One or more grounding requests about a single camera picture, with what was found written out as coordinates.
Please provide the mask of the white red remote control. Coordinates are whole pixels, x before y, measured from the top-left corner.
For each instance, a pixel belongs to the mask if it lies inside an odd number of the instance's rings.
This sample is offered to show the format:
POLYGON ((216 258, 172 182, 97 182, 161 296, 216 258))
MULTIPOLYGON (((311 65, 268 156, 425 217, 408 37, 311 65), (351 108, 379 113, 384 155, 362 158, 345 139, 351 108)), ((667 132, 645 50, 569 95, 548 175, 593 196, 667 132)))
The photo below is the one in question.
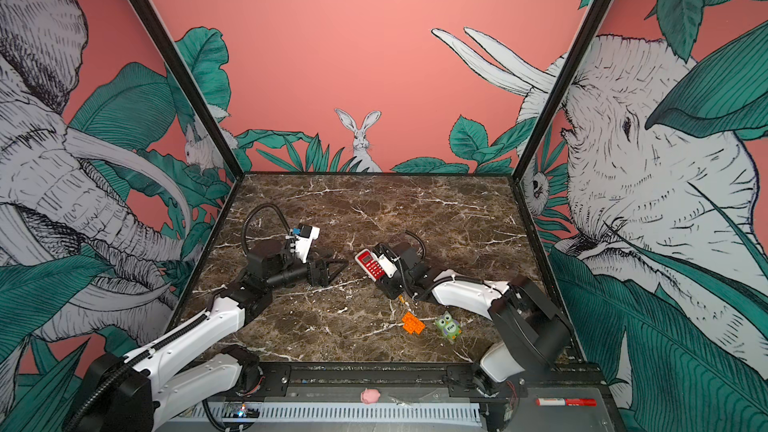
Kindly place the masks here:
POLYGON ((360 251, 355 256, 355 261, 374 282, 386 275, 385 269, 378 260, 378 256, 369 249, 360 251))

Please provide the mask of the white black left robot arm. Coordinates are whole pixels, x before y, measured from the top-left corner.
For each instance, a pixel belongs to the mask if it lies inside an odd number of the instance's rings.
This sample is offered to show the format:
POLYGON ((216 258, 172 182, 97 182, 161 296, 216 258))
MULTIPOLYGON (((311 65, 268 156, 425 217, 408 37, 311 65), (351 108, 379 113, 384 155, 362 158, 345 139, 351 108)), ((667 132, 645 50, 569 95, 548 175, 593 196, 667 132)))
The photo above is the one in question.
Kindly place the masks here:
POLYGON ((298 282, 326 287, 348 265, 344 259, 301 259, 292 239, 258 242, 237 279, 218 290, 201 312, 145 346, 122 356, 106 353, 93 362, 63 430, 155 431, 219 392, 256 392, 263 382, 260 359, 244 347, 229 346, 202 365, 192 363, 257 318, 275 290, 298 282))

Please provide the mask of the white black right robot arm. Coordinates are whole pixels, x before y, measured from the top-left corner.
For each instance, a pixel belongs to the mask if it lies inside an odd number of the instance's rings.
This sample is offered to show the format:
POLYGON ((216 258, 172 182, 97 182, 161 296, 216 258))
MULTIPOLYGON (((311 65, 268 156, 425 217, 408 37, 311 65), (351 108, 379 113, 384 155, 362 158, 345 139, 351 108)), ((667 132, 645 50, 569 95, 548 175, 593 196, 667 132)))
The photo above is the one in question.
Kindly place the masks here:
POLYGON ((490 320, 501 341, 472 365, 472 376, 459 382, 493 396, 509 379, 525 372, 542 373, 571 342, 573 326, 566 314, 530 279, 490 281, 462 275, 427 262, 407 242, 391 248, 379 243, 356 254, 356 263, 388 298, 401 295, 415 302, 459 308, 490 320))

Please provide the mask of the orange toy brick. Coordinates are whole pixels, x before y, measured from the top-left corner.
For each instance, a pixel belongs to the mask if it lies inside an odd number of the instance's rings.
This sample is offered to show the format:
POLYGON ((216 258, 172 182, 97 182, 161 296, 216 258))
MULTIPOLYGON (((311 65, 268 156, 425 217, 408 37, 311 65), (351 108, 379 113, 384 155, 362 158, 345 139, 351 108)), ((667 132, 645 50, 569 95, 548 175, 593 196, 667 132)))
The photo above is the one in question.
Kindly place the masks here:
POLYGON ((413 315, 411 312, 407 312, 402 317, 402 327, 408 334, 417 334, 420 335, 424 329, 425 324, 415 315, 413 315))

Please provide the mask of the red white marker pen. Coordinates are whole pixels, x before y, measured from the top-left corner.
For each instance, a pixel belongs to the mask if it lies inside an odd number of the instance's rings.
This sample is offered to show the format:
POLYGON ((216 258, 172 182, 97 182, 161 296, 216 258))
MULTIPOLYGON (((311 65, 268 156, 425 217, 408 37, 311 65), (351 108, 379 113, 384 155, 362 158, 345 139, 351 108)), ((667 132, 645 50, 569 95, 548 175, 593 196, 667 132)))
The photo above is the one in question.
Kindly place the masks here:
POLYGON ((596 407, 597 400, 591 398, 544 398, 536 399, 541 407, 596 407))

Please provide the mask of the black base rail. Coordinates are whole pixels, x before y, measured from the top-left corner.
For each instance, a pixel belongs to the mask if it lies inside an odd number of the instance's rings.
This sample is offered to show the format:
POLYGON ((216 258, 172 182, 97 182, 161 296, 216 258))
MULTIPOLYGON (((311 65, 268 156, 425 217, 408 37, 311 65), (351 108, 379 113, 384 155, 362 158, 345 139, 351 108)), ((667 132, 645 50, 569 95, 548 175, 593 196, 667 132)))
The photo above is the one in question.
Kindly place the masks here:
POLYGON ((526 397, 534 389, 596 389, 608 392, 600 368, 591 363, 561 365, 555 370, 522 372, 499 382, 477 365, 419 362, 263 362, 262 380, 252 398, 285 397, 299 387, 351 387, 407 389, 442 388, 452 398, 485 400, 496 393, 514 391, 526 397))

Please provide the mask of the black corner frame post left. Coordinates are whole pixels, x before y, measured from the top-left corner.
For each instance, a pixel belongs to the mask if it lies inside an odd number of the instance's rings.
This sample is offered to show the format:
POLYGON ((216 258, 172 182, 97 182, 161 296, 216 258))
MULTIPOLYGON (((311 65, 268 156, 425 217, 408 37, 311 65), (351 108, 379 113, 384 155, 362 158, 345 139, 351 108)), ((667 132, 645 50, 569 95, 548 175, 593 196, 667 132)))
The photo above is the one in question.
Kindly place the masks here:
POLYGON ((232 172, 235 181, 240 181, 245 172, 240 167, 231 147, 227 144, 218 123, 214 120, 201 90, 181 57, 176 43, 170 37, 167 27, 158 15, 157 9, 151 0, 128 1, 170 69, 171 75, 181 88, 182 95, 190 103, 225 164, 232 172))

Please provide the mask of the black corner frame post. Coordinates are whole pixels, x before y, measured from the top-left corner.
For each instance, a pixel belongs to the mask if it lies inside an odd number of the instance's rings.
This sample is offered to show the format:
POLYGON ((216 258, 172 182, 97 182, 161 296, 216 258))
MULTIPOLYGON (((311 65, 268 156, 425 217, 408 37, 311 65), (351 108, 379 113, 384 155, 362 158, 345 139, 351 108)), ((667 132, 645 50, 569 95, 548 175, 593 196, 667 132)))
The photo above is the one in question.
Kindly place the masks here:
POLYGON ((528 143, 513 172, 512 178, 515 185, 522 182, 524 172, 531 163, 536 148, 547 131, 547 127, 560 109, 565 94, 586 57, 590 44, 599 31, 612 2, 613 0, 591 0, 584 20, 565 56, 561 71, 556 77, 552 90, 547 95, 544 108, 535 123, 528 143))
POLYGON ((225 164, 232 172, 235 181, 240 181, 245 172, 240 167, 231 147, 227 144, 218 123, 214 120, 201 90, 181 57, 176 43, 170 37, 167 27, 158 15, 157 9, 151 0, 128 1, 170 69, 171 75, 181 88, 182 95, 190 103, 225 164))

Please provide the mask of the black corner frame post right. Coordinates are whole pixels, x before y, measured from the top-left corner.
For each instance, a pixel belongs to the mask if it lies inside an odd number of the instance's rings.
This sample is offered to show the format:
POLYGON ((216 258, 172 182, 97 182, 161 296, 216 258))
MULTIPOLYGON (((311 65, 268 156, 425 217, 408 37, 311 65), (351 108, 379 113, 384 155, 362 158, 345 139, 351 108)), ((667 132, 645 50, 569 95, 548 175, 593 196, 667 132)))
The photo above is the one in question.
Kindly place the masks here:
POLYGON ((599 31, 612 2, 613 0, 591 0, 584 20, 565 56, 561 71, 556 77, 552 90, 547 95, 544 108, 535 123, 528 143, 513 172, 512 178, 515 185, 522 182, 524 172, 531 163, 536 148, 547 131, 547 127, 560 109, 565 94, 586 57, 590 44, 599 31))

